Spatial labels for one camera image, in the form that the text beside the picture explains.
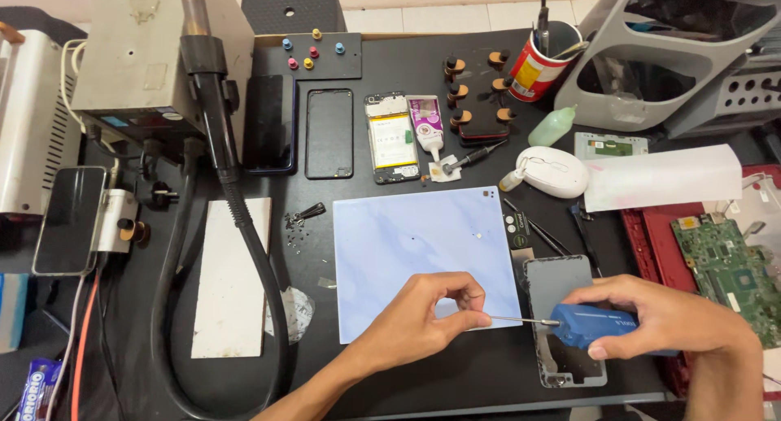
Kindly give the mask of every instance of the screwdriver shaft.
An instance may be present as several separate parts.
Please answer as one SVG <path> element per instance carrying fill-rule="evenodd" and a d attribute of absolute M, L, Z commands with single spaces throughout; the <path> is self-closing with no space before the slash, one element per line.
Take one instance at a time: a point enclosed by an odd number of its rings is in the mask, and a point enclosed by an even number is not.
<path fill-rule="evenodd" d="M 516 322 L 539 323 L 540 325 L 544 325 L 544 326 L 561 326 L 561 322 L 559 322 L 558 320 L 551 320 L 549 318 L 541 318 L 539 320 L 535 318 L 498 317 L 498 316 L 491 316 L 491 318 L 498 318 L 501 320 L 515 320 Z"/>

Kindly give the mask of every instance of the black workbench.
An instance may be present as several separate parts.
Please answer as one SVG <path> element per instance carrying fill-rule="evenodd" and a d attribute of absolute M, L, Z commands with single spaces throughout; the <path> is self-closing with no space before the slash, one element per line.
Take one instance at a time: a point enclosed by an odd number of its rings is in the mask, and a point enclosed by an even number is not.
<path fill-rule="evenodd" d="M 360 80 L 303 82 L 299 84 L 299 102 L 304 103 L 310 89 L 348 88 L 354 92 L 355 108 L 355 175 L 350 179 L 308 180 L 303 173 L 305 140 L 299 125 L 298 172 L 289 177 L 251 177 L 243 180 L 247 197 L 270 196 L 273 199 L 271 258 L 282 287 L 292 284 L 316 302 L 316 311 L 303 339 L 294 346 L 295 368 L 292 386 L 304 384 L 320 368 L 336 356 L 343 346 L 338 341 L 337 291 L 318 286 L 320 277 L 335 279 L 333 217 L 335 200 L 364 196 L 407 194 L 419 191 L 451 190 L 464 187 L 498 184 L 514 168 L 518 153 L 528 146 L 529 131 L 551 110 L 550 100 L 536 104 L 515 103 L 519 116 L 510 141 L 498 147 L 485 161 L 466 168 L 463 178 L 454 183 L 412 181 L 378 186 L 372 180 L 372 165 L 366 133 L 366 117 L 362 98 L 367 94 L 404 90 L 408 94 L 436 94 L 444 106 L 445 95 L 441 62 L 454 50 L 475 47 L 509 48 L 516 56 L 527 30 L 513 30 L 470 35 L 418 37 L 365 41 L 363 78 Z M 305 121 L 305 105 L 299 105 L 299 120 Z M 604 130 L 575 127 L 594 133 Z M 442 156 L 462 157 L 466 149 L 458 146 L 453 133 L 445 134 Z M 672 142 L 659 140 L 651 150 L 665 151 L 681 147 L 717 144 L 728 141 L 744 164 L 763 162 L 762 151 L 747 133 L 726 138 L 697 139 Z M 573 136 L 564 136 L 556 145 L 572 152 Z M 419 149 L 422 169 L 427 171 L 430 155 Z M 85 162 L 110 166 L 111 161 L 88 149 Z M 178 189 L 175 168 L 162 164 L 161 179 Z M 197 226 L 203 218 L 207 200 L 220 198 L 209 163 L 204 161 L 193 209 L 188 243 L 195 241 L 198 249 Z M 575 253 L 583 253 L 580 237 L 566 211 L 573 201 L 547 196 L 522 184 L 507 197 L 526 214 L 557 236 Z M 285 213 L 300 211 L 318 201 L 328 212 L 308 219 L 305 231 L 309 235 L 296 248 L 287 246 Z M 147 248 L 134 248 L 123 274 L 117 280 L 108 314 L 108 338 L 114 353 L 119 376 L 120 397 L 129 419 L 144 421 L 179 419 L 179 410 L 171 403 L 155 371 L 151 368 L 149 350 L 149 320 L 153 291 L 159 277 L 163 255 L 173 221 L 170 212 L 144 209 L 141 220 L 151 225 L 151 241 Z M 626 232 L 617 212 L 604 212 L 586 225 L 593 245 L 600 256 L 605 276 L 637 273 Z M 36 230 L 26 231 L 25 246 L 20 251 L 0 254 L 0 270 L 29 271 Z M 531 243 L 537 257 L 555 256 L 553 251 L 532 235 Z M 198 296 L 200 258 L 183 285 L 173 314 L 172 355 L 183 387 L 202 407 L 215 412 L 235 414 L 258 404 L 266 386 L 275 354 L 273 343 L 266 338 L 260 358 L 190 359 L 195 305 Z M 37 281 L 39 302 L 45 296 L 50 279 Z M 76 281 L 62 282 L 59 299 L 52 309 L 66 324 L 70 321 L 70 301 Z M 523 310 L 527 300 L 519 292 Z M 82 384 L 82 421 L 116 419 L 115 402 L 99 355 L 95 332 L 90 334 Z M 53 356 L 63 346 L 64 336 L 45 318 L 34 312 L 24 331 L 22 348 L 0 356 L 0 409 L 11 404 L 24 382 L 26 368 L 34 356 Z M 351 388 L 330 411 L 327 419 L 414 417 L 417 415 L 455 415 L 479 412 L 506 412 L 568 406 L 620 404 L 630 401 L 660 401 L 667 388 L 651 357 L 607 362 L 608 384 L 602 387 L 547 389 L 542 387 L 537 373 L 537 357 L 530 326 L 517 326 L 491 331 L 462 334 L 442 353 L 413 364 L 369 377 Z M 65 410 L 59 419 L 67 419 Z"/>

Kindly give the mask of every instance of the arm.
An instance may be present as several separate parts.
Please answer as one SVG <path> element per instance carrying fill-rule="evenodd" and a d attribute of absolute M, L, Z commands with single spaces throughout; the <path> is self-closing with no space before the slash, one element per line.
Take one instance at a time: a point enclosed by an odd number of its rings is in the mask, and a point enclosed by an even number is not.
<path fill-rule="evenodd" d="M 443 297 L 461 310 L 436 318 Z M 442 351 L 467 329 L 490 326 L 485 291 L 466 272 L 413 275 L 393 301 L 355 341 L 295 392 L 251 421 L 317 421 L 347 389 L 373 373 Z"/>
<path fill-rule="evenodd" d="M 610 301 L 634 308 L 639 327 L 624 336 L 595 340 L 595 360 L 630 358 L 664 349 L 694 356 L 686 419 L 755 420 L 762 414 L 762 346 L 740 315 L 704 297 L 635 276 L 594 279 L 594 286 L 571 292 L 562 302 Z"/>

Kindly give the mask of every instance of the black chair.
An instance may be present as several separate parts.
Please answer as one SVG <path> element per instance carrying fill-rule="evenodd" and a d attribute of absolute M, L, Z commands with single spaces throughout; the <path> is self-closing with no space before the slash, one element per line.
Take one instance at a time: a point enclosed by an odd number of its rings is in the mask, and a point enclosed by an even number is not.
<path fill-rule="evenodd" d="M 241 0 L 255 35 L 346 32 L 339 0 Z"/>

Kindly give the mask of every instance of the blue screwdriver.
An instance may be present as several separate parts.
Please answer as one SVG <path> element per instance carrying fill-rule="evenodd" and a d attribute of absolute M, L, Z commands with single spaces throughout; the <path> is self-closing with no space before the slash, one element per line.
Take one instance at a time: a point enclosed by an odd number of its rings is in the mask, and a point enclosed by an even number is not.
<path fill-rule="evenodd" d="M 551 318 L 494 317 L 503 320 L 539 323 L 551 326 L 564 345 L 588 349 L 591 342 L 602 336 L 622 336 L 639 326 L 637 316 L 617 310 L 603 310 L 589 305 L 558 304 L 553 308 Z M 654 351 L 652 356 L 676 356 L 678 351 Z"/>

